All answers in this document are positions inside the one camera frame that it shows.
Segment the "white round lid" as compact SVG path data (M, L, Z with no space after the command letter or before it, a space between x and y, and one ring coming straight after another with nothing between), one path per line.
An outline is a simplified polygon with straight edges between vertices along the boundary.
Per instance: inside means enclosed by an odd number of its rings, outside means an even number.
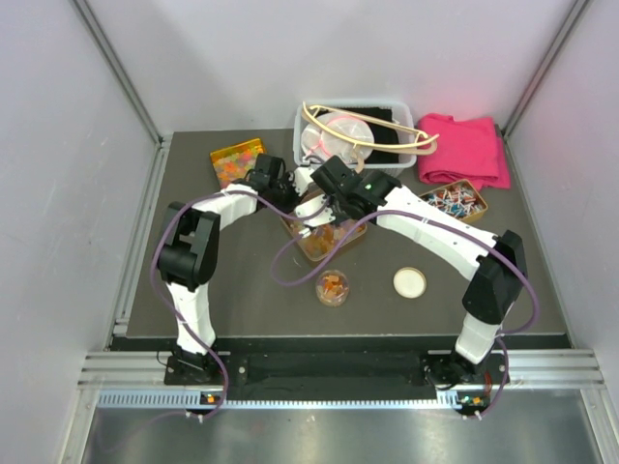
M424 274L416 268L406 267L396 271L393 277L396 292L405 299L417 299L427 289Z

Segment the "clear round container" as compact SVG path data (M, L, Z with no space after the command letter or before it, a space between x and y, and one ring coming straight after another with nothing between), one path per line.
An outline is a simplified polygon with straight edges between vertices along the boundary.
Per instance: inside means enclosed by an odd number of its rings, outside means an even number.
M338 270L322 272L316 282L315 291L318 301L329 307L342 305L350 292L350 285L346 275Z

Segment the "gold tin pastel gummies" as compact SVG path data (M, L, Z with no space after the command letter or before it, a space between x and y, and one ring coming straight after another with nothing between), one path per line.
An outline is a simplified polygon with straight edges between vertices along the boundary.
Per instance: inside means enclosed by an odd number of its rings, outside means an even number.
M307 199L319 195L320 193L321 192L318 189L307 193L305 197L303 197L302 203ZM281 218L280 222L282 223L283 229L288 233L288 235L290 235L291 238L295 238L299 235L298 232L300 231L300 226L302 225L300 221ZM334 226L332 223L319 226L315 228L308 237L300 239L296 245L312 265L317 264L333 250L333 248L349 230L353 230L352 226L355 222L356 221L353 219L348 219L338 226ZM345 251L346 248L350 247L349 245L353 242L363 238L367 232L367 229L368 227L366 224L356 227L354 229L354 233L347 238L342 247L339 249L339 252Z

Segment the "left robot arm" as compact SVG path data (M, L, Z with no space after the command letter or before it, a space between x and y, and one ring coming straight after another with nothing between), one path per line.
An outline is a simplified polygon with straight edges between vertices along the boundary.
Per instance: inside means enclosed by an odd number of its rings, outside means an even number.
M206 385L223 376L213 351L216 333L208 300L222 230L264 207L290 214L309 182L305 168L288 170L283 159L262 154L244 177L218 192L168 206L150 271L152 283L159 276L165 285L162 299L171 305L178 328L166 362L167 385Z

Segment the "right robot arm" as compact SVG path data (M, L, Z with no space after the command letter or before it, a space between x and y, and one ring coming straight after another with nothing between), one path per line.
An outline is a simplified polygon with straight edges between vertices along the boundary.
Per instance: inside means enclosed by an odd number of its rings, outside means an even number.
M521 291L532 288L518 234L497 236L473 227L429 205L395 177L381 171L361 175L340 159L327 160L310 177L325 194L334 221L370 221L396 232L467 280L466 315L455 347L446 361L427 371L440 384L471 383L482 376L506 315Z

